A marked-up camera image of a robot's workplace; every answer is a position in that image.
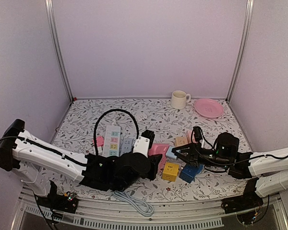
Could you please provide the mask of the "pink power strip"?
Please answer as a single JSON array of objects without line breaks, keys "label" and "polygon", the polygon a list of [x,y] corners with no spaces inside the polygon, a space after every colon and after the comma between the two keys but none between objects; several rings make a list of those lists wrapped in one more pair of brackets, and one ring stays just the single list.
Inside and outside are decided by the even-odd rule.
[{"label": "pink power strip", "polygon": [[169,144],[163,144],[163,143],[154,143],[151,147],[151,149],[148,151],[148,156],[153,156],[153,155],[162,155],[162,159],[158,165],[158,170],[162,171],[162,169],[165,166],[165,163],[167,161],[166,153],[169,149],[170,145]]}]

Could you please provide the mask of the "small light blue adapter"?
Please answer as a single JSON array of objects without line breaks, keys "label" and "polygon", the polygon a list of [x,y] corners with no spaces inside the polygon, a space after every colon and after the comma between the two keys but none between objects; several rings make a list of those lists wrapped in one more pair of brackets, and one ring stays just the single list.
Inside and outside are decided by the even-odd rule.
[{"label": "small light blue adapter", "polygon": [[166,152],[166,157],[172,160],[176,160],[177,156],[172,152],[174,148],[172,146],[170,146]]}]

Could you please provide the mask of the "dark blue cube socket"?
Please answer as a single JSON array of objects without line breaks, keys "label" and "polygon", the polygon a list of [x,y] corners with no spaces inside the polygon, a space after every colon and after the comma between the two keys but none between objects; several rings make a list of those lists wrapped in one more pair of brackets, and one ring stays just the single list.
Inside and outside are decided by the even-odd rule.
[{"label": "dark blue cube socket", "polygon": [[179,178],[190,184],[192,181],[195,180],[196,175],[198,175],[202,171],[203,167],[204,167],[203,165],[195,167],[195,166],[186,164],[182,168],[179,174]]}]

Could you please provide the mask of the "beige cube socket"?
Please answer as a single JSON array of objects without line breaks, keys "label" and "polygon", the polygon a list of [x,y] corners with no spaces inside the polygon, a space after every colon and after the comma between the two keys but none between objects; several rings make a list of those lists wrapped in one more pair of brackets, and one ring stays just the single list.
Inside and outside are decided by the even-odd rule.
[{"label": "beige cube socket", "polygon": [[180,147],[188,144],[188,139],[186,137],[176,137],[175,138],[175,147]]}]

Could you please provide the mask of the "yellow cube socket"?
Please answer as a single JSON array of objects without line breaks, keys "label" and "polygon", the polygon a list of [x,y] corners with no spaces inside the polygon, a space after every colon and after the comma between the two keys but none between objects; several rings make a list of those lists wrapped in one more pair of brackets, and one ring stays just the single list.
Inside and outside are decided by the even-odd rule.
[{"label": "yellow cube socket", "polygon": [[162,173],[162,179],[170,182],[176,181],[179,173],[179,165],[171,162],[166,162]]}]

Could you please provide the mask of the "pink cube socket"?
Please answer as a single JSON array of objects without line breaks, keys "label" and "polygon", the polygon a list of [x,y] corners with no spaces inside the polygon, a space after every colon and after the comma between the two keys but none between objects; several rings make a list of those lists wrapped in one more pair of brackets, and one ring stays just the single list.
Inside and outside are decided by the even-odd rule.
[{"label": "pink cube socket", "polygon": [[186,138],[187,138],[188,143],[192,143],[192,142],[195,143],[194,135],[192,134],[191,130],[186,131]]}]

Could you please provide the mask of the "white power strip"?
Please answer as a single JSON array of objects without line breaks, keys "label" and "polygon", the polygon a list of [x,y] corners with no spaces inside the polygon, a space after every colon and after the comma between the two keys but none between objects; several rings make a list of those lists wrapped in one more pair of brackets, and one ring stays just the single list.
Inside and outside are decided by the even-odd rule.
[{"label": "white power strip", "polygon": [[106,126],[102,152],[104,157],[120,156],[120,133],[121,127],[112,119],[111,125]]}]

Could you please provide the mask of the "pink plug adapter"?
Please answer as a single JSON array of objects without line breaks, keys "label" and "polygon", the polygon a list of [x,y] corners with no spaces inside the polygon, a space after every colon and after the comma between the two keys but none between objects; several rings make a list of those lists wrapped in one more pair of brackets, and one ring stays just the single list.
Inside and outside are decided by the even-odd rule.
[{"label": "pink plug adapter", "polygon": [[104,145],[104,138],[102,136],[97,136],[95,140],[93,140],[94,146],[102,147]]}]

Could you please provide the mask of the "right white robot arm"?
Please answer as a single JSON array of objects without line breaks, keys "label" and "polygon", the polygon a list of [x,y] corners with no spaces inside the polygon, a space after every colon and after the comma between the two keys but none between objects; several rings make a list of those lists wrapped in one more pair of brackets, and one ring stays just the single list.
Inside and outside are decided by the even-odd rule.
[{"label": "right white robot arm", "polygon": [[257,196],[288,189],[288,147],[268,152],[240,153],[239,139],[228,132],[217,136],[211,149],[202,147],[204,137],[194,133],[195,142],[175,147],[172,153],[183,162],[193,166],[213,166],[224,169],[235,179],[253,182],[252,190],[239,197],[239,205],[249,209]]}]

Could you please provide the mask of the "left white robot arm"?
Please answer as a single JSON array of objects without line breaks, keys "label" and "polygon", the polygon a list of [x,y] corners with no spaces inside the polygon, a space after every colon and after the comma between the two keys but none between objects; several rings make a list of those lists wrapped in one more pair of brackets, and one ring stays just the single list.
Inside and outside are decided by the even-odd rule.
[{"label": "left white robot arm", "polygon": [[0,168],[14,171],[22,182],[51,207],[57,208],[62,198],[55,184],[35,168],[36,165],[69,177],[80,185],[101,191],[124,191],[139,178],[154,180],[162,155],[148,155],[150,140],[140,136],[131,152],[121,156],[70,152],[44,142],[25,129],[16,119],[0,138]]}]

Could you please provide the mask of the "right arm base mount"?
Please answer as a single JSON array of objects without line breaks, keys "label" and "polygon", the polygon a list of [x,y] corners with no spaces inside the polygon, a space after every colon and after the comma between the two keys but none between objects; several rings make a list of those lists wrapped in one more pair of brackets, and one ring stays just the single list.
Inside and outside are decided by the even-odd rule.
[{"label": "right arm base mount", "polygon": [[224,198],[221,201],[221,207],[226,214],[247,210],[262,206],[263,199],[256,194],[256,183],[259,178],[250,179],[245,186],[242,195]]}]

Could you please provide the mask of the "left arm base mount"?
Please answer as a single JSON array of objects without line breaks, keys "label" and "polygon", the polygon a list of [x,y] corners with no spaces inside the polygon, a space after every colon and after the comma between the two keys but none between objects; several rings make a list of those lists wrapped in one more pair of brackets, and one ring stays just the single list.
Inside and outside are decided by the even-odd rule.
[{"label": "left arm base mount", "polygon": [[57,186],[50,181],[50,191],[45,196],[37,196],[37,203],[40,206],[47,207],[50,210],[57,210],[75,214],[78,207],[78,198],[76,193],[66,192],[64,194],[57,193]]}]

